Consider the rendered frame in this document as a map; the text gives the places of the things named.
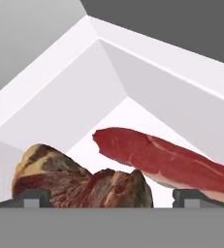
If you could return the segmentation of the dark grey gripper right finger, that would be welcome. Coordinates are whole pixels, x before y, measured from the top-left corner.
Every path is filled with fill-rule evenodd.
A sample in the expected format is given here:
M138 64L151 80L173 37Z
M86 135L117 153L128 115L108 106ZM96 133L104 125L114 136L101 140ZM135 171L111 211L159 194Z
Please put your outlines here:
M196 189L174 189L173 198L173 208L224 207L224 202L212 200Z

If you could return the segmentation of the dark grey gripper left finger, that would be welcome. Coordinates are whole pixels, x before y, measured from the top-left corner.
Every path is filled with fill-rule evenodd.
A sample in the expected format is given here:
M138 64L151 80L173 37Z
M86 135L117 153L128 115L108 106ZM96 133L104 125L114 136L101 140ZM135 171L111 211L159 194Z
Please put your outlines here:
M18 196L0 201L1 208L48 208L51 207L50 193L46 189L28 189Z

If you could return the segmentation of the red raw steak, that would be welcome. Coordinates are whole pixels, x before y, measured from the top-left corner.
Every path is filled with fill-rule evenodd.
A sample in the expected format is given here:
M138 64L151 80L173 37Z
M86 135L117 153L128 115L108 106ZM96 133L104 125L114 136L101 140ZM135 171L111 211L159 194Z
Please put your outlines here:
M224 202L224 166L199 153L127 128L100 129L92 137L102 155L138 169L160 184L197 189Z

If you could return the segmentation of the brown cooked steak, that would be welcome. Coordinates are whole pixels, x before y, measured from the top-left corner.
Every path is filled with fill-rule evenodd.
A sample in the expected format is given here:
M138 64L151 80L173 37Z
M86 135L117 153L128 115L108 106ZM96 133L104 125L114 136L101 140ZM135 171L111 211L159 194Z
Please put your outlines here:
M139 170L105 169L92 173L59 150L41 143L30 146L16 166L12 196L27 189L48 190L53 207L153 207L151 189Z

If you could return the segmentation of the white tupperware container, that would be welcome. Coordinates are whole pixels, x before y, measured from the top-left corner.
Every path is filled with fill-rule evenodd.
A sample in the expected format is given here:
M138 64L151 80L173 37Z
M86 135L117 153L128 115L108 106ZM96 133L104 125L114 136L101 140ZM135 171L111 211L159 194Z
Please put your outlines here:
M14 169L42 142L91 171L92 133L130 127L224 164L224 63L84 16L0 91L0 201Z

